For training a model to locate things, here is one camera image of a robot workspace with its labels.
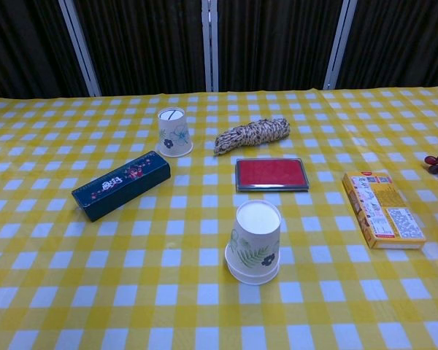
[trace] small paper cup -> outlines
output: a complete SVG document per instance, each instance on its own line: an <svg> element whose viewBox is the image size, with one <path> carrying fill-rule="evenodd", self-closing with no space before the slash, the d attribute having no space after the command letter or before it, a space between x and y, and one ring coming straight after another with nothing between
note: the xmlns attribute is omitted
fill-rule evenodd
<svg viewBox="0 0 438 350"><path fill-rule="evenodd" d="M182 157L193 149L185 111L179 107L162 109L158 113L158 151L166 157Z"/></svg>
<svg viewBox="0 0 438 350"><path fill-rule="evenodd" d="M225 256L228 269L246 284L263 284L279 272L279 210L267 201L247 201L237 209Z"/></svg>

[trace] white paper cup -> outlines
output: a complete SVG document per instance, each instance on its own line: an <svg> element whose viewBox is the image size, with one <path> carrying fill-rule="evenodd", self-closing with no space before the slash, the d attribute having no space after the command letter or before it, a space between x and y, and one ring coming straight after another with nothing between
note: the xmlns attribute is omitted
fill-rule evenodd
<svg viewBox="0 0 438 350"><path fill-rule="evenodd" d="M158 113L158 151L166 157L182 157L193 149L185 111L179 107L162 109Z"/></svg>
<svg viewBox="0 0 438 350"><path fill-rule="evenodd" d="M228 269L246 284L271 281L279 271L281 216L267 201L247 201L237 209L225 256Z"/></svg>

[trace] table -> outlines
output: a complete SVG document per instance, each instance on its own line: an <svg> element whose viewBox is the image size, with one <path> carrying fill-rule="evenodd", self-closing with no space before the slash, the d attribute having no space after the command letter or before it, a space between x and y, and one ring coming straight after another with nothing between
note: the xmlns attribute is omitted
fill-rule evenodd
<svg viewBox="0 0 438 350"><path fill-rule="evenodd" d="M97 222L71 190L155 148L180 106L194 148L172 178ZM213 157L215 137L286 117L273 144ZM0 98L0 349L438 347L438 87ZM308 193L236 193L237 158L299 157ZM341 179L387 171L423 228L370 250ZM281 211L281 267L261 287L223 262L236 207Z"/></svg>

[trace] rope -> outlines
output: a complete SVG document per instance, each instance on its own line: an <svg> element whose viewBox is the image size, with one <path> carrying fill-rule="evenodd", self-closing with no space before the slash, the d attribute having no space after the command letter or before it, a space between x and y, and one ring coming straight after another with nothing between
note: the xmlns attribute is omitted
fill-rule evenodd
<svg viewBox="0 0 438 350"><path fill-rule="evenodd" d="M216 138L214 154L223 155L240 146L257 146L288 136L291 127L285 118L251 122L237 126Z"/></svg>

